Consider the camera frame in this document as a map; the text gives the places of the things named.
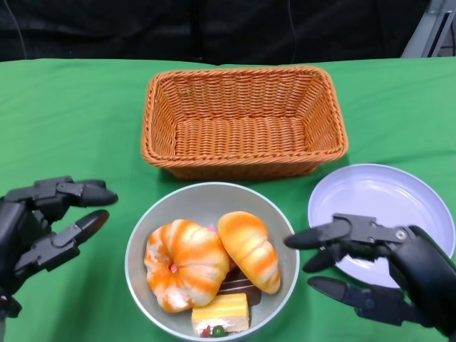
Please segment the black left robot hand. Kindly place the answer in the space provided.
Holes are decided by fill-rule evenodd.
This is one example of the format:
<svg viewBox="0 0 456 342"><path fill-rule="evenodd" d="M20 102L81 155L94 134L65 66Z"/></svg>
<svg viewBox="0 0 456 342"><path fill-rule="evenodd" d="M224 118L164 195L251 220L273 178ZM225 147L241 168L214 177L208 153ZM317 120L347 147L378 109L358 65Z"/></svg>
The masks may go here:
<svg viewBox="0 0 456 342"><path fill-rule="evenodd" d="M109 218L105 206L118 201L102 180L75 181L69 176L39 180L1 197L1 289L15 294L42 270L52 271L80 253ZM70 207L95 207L62 232L52 224Z"/></svg>

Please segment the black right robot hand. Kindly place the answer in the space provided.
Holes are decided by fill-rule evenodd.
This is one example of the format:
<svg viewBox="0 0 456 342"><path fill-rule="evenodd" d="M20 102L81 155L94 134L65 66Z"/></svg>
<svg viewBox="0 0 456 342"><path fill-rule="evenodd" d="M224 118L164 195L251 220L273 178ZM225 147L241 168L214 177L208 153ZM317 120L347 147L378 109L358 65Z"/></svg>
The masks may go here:
<svg viewBox="0 0 456 342"><path fill-rule="evenodd" d="M357 316L394 326L417 323L455 340L455 264L423 229L414 225L388 228L374 217L334 214L330 223L292 234L284 244L292 249L317 249L303 267L313 275L309 286L353 307ZM387 259L389 274L400 288L362 288L318 275L346 256Z"/></svg>

